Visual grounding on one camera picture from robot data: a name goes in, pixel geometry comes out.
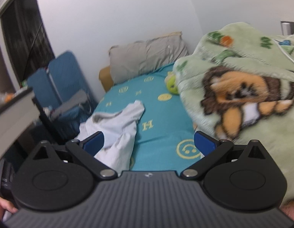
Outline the person's hand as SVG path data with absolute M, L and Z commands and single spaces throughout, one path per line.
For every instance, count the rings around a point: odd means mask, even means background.
M 2 220 L 5 211 L 15 214 L 18 209 L 13 205 L 12 202 L 0 197 L 0 220 Z

